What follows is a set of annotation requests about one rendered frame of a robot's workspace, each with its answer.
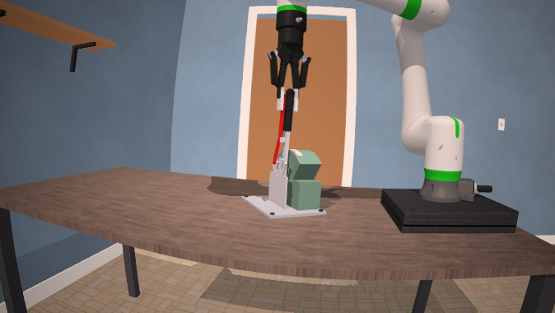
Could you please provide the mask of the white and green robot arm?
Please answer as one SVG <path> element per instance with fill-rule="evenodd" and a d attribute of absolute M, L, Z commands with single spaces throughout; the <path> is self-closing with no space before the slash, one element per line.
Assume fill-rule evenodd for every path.
<path fill-rule="evenodd" d="M 477 185 L 471 179 L 460 178 L 464 157 L 463 122 L 454 117 L 431 114 L 424 34 L 448 21 L 448 1 L 355 1 L 393 13 L 391 26 L 403 88 L 401 141 L 407 151 L 425 156 L 425 179 L 419 198 L 439 203 L 473 202 L 478 192 L 491 193 L 491 185 Z M 305 33 L 308 2 L 277 0 L 276 30 L 291 27 Z"/>

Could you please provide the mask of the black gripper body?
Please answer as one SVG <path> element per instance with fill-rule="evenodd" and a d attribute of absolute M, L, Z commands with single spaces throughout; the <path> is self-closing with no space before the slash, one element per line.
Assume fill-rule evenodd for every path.
<path fill-rule="evenodd" d="M 299 60 L 303 57 L 303 36 L 304 31 L 297 28 L 282 28 L 278 30 L 277 51 L 278 57 L 282 62 L 285 60 L 285 55 L 288 50 L 291 51 L 289 64 L 294 64 L 294 53 L 299 53 Z"/>

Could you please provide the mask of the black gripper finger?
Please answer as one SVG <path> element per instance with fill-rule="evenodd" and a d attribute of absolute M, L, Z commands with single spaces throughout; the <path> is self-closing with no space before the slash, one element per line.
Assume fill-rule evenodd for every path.
<path fill-rule="evenodd" d="M 298 109 L 298 99 L 299 99 L 299 90 L 300 88 L 305 87 L 306 85 L 306 78 L 308 73 L 309 63 L 311 61 L 311 57 L 306 57 L 303 55 L 302 57 L 302 64 L 301 64 L 301 73 L 299 76 L 299 53 L 294 53 L 294 64 L 291 65 L 291 76 L 292 76 L 292 88 L 295 91 L 294 95 L 294 105 L 293 105 L 293 112 L 296 112 Z"/>
<path fill-rule="evenodd" d="M 268 57 L 270 59 L 270 73 L 271 73 L 271 84 L 276 86 L 277 88 L 277 110 L 283 110 L 283 101 L 284 101 L 284 82 L 287 72 L 287 65 L 289 63 L 289 58 L 291 55 L 291 51 L 288 50 L 285 55 L 284 62 L 280 62 L 280 69 L 278 74 L 278 51 L 271 51 L 268 53 Z"/>

